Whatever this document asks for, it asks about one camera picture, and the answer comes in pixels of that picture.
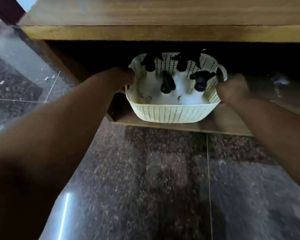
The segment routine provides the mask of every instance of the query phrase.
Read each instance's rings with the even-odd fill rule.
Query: person's left hand
[[[125,93],[125,85],[131,85],[134,81],[134,71],[130,68],[124,70],[120,67],[114,67],[107,72],[111,73],[111,77],[114,79],[114,85],[116,87],[116,92]]]

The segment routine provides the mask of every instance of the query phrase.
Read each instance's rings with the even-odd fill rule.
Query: perforated basket
[[[162,53],[163,61],[156,58],[156,75],[160,76],[162,71],[166,70],[170,74],[176,71],[177,61],[171,59],[171,57],[178,53]],[[216,84],[218,83],[217,77],[213,77],[208,81],[207,89],[204,92],[204,98],[209,104],[200,105],[153,105],[148,104],[149,98],[145,98],[138,89],[138,84],[141,78],[146,76],[146,70],[144,66],[141,66],[141,61],[144,59],[146,54],[136,56],[129,67],[135,72],[135,80],[133,85],[126,87],[126,96],[131,104],[133,111],[136,115],[149,122],[158,123],[193,123],[202,120],[206,117],[219,103],[220,99],[216,92]],[[218,62],[207,54],[201,54],[200,57],[201,68],[199,69],[196,64],[191,61],[188,62],[187,66],[187,79],[189,79],[192,73],[197,71],[207,70],[209,72],[216,72],[217,68],[220,68],[224,80],[228,79],[226,69],[218,64]],[[191,89],[193,89],[195,82],[192,82]]]

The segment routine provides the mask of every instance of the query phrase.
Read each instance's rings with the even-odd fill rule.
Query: hand
[[[226,104],[233,106],[241,99],[249,97],[249,88],[242,74],[235,74],[227,81],[217,84],[216,92]]]
[[[120,67],[114,67],[107,70],[106,72],[109,72],[110,76],[113,78],[116,92],[125,93],[124,86],[133,84],[135,74],[134,71],[130,68],[124,70]]]

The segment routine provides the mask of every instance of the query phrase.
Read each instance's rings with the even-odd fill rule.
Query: floor
[[[0,21],[0,130],[71,89]],[[252,137],[104,119],[40,239],[300,240],[300,188]]]

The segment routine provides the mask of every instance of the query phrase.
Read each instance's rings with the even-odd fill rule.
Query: wooden cabinet
[[[206,48],[230,74],[244,73],[257,96],[300,113],[300,0],[38,0],[20,25],[76,84],[149,49]],[[275,89],[267,76],[274,71],[291,83]],[[160,124],[140,120],[116,94],[107,116],[123,125],[251,134],[227,106],[197,123]]]

